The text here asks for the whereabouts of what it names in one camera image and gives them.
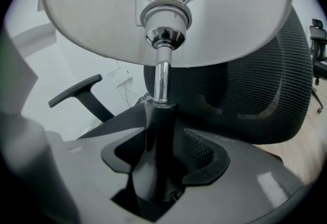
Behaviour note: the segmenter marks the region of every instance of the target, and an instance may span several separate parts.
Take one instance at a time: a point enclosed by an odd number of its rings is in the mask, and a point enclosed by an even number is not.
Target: background office chair
[[[312,54],[312,66],[313,66],[313,75],[316,78],[315,84],[319,85],[320,78],[327,78],[327,65],[323,64],[323,61],[326,61],[326,42],[327,42],[327,32],[323,29],[323,24],[318,19],[312,19],[312,26],[310,26],[311,33],[311,54]],[[316,89],[312,88],[312,95],[318,101],[320,108],[318,113],[322,112],[323,105],[316,93]]]
[[[145,66],[148,92],[153,95],[154,67]],[[93,76],[49,102],[58,104],[78,97],[101,76]],[[286,141],[296,135],[306,116],[312,90],[312,64],[308,43],[294,9],[269,43],[243,58],[197,68],[173,68],[172,98],[178,99],[179,122],[183,126],[216,133],[255,144]],[[108,121],[81,138],[101,136],[146,125],[144,105],[113,117],[105,108],[90,110]]]

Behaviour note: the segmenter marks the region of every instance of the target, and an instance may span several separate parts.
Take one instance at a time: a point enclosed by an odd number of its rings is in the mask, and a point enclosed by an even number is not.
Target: mesh chair back
[[[154,71],[144,67],[152,96]],[[270,144],[294,137],[301,128],[310,102],[312,63],[292,9],[280,32],[261,49],[223,64],[173,68],[171,78],[181,119],[195,128]]]

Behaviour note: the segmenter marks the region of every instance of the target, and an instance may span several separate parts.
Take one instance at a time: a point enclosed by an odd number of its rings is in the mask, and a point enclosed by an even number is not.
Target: white lampshade
[[[137,27],[150,0],[42,0],[66,38],[104,57],[156,65],[156,50]],[[173,52],[172,66],[204,66],[245,56],[266,44],[284,24],[292,0],[191,0],[192,25]]]

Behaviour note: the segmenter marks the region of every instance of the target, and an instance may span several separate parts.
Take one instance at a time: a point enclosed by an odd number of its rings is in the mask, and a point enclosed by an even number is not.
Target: black armrest
[[[77,83],[50,100],[49,107],[54,107],[65,99],[74,97],[77,98],[94,116],[96,116],[102,122],[110,120],[114,117],[114,115],[107,110],[91,92],[92,86],[101,80],[102,76],[97,74]]]
[[[327,44],[327,39],[326,38],[321,38],[321,37],[310,37],[312,40],[318,41],[322,44]]]
[[[314,72],[318,74],[320,77],[327,79],[327,65],[317,61],[314,64],[313,69]]]

